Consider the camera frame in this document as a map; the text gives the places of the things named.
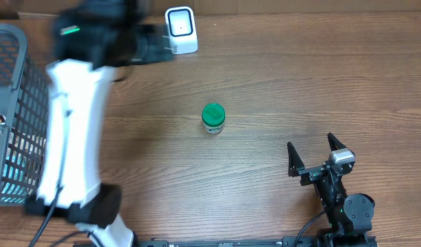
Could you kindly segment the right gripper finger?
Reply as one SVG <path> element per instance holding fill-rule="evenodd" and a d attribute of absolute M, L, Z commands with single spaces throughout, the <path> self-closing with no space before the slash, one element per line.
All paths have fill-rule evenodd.
<path fill-rule="evenodd" d="M 329 132 L 327 134 L 327 138 L 330 150 L 332 152 L 346 148 L 346 146 L 332 132 Z"/>
<path fill-rule="evenodd" d="M 300 172 L 305 169 L 305 166 L 292 142 L 287 143 L 287 151 L 289 155 L 288 175 L 290 177 L 299 176 Z"/>

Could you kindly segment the green lid jar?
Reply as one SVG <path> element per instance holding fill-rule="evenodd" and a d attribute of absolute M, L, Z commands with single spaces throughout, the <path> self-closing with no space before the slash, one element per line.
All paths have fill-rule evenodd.
<path fill-rule="evenodd" d="M 226 120 L 226 112 L 224 108 L 217 104 L 211 103 L 205 105 L 202 111 L 202 122 L 204 130 L 209 134 L 218 134 L 224 128 Z"/>

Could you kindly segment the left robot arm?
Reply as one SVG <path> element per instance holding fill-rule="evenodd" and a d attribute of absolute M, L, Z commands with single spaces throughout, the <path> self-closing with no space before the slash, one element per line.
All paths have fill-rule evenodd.
<path fill-rule="evenodd" d="M 103 183 L 99 148 L 104 111 L 119 67 L 170 61 L 165 24 L 147 24 L 139 0 L 82 1 L 52 25 L 45 164 L 25 201 L 28 215 L 74 224 L 94 246 L 137 246 L 119 209 L 122 191 Z"/>

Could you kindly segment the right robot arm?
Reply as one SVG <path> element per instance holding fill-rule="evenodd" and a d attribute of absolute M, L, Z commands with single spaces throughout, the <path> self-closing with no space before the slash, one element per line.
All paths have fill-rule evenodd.
<path fill-rule="evenodd" d="M 330 154 L 316 167 L 305 167 L 293 143 L 288 142 L 288 176 L 300 178 L 302 186 L 313 185 L 322 211 L 308 221 L 296 237 L 285 239 L 290 246 L 377 246 L 372 230 L 375 202 L 365 193 L 348 195 L 342 177 L 349 174 L 355 153 L 331 132 L 327 134 Z"/>

